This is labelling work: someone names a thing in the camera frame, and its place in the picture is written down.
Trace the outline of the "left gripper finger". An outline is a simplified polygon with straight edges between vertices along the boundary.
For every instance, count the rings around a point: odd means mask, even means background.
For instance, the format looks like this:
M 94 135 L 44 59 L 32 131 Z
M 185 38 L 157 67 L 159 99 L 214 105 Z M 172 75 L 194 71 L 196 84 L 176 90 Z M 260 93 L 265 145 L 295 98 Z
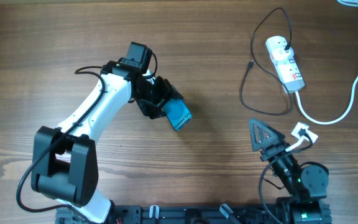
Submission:
M 183 100 L 184 97 L 179 91 L 166 79 L 158 76 L 155 79 L 157 94 L 157 106 L 164 106 L 169 100 Z
M 162 118 L 162 117 L 166 117 L 167 115 L 163 109 L 155 106 L 147 105 L 145 103 L 140 103 L 140 110 L 144 116 L 147 116 L 150 119 Z

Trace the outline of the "Galaxy smartphone teal screen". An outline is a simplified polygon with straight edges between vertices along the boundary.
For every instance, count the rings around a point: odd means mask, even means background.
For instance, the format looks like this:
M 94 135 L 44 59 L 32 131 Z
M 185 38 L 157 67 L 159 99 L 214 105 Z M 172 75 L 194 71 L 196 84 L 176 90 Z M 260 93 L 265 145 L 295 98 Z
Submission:
M 179 131 L 192 119 L 192 113 L 183 100 L 171 99 L 163 106 L 163 110 L 175 131 Z

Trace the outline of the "white power strip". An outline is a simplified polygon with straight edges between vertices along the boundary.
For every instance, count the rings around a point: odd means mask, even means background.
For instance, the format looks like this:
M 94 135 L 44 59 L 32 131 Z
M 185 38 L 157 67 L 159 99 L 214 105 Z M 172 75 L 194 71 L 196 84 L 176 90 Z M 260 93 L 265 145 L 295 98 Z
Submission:
M 288 42 L 284 37 L 276 35 L 268 38 L 265 42 L 265 45 L 270 56 L 271 50 L 279 47 L 283 47 L 285 49 L 285 47 L 288 45 Z M 300 73 L 300 69 L 295 62 L 294 56 L 281 63 L 272 62 L 280 81 L 285 85 L 283 88 L 285 93 L 294 93 L 301 90 L 305 86 L 305 82 Z

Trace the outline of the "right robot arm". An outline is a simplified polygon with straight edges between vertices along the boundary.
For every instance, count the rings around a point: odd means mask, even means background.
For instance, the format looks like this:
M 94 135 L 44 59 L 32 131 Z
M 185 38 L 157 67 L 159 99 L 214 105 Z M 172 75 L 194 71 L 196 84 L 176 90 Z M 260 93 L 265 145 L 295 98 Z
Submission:
M 299 164 L 294 155 L 313 146 L 318 135 L 305 123 L 297 123 L 291 135 L 297 142 L 289 144 L 285 135 L 262 120 L 249 120 L 253 151 L 260 151 L 262 161 L 268 164 L 259 179 L 258 192 L 262 202 L 262 214 L 272 223 L 332 223 L 331 210 L 322 202 L 327 197 L 329 169 L 314 161 Z M 262 192 L 262 184 L 268 170 L 277 176 L 283 188 L 290 194 L 276 199 L 268 207 Z

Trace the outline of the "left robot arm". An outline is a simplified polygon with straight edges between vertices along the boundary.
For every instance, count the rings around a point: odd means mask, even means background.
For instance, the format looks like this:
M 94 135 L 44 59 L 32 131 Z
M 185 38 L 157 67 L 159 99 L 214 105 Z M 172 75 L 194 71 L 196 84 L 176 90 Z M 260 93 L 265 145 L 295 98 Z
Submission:
M 24 174 L 32 190 L 59 201 L 86 223 L 120 223 L 115 204 L 97 190 L 96 144 L 115 114 L 137 103 L 150 119 L 168 118 L 180 130 L 192 118 L 182 95 L 166 79 L 149 70 L 156 55 L 146 45 L 131 42 L 127 55 L 109 61 L 94 73 L 93 66 L 76 70 L 98 83 L 84 102 L 56 128 L 42 126 L 34 138 L 33 162 Z

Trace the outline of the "white USB charger plug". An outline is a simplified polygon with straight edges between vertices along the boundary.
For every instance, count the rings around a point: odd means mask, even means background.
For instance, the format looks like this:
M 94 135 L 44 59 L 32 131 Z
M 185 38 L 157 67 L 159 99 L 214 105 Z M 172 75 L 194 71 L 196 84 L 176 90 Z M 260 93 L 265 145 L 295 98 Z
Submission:
M 288 50 L 285 50 L 283 47 L 279 47 L 271 50 L 270 58 L 273 63 L 281 63 L 285 60 L 288 60 L 294 56 L 294 51 L 290 47 Z

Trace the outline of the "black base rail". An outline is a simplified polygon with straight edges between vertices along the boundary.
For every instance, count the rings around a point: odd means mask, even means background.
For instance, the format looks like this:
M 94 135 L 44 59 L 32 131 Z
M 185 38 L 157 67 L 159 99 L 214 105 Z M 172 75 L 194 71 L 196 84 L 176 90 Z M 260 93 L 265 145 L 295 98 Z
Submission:
M 328 205 L 321 208 L 287 207 L 284 211 L 270 204 L 269 209 L 282 223 L 332 223 Z M 107 223 L 122 224 L 186 224 L 186 223 L 274 223 L 275 221 L 260 205 L 231 207 L 229 212 L 218 207 L 141 207 L 139 205 L 117 206 Z

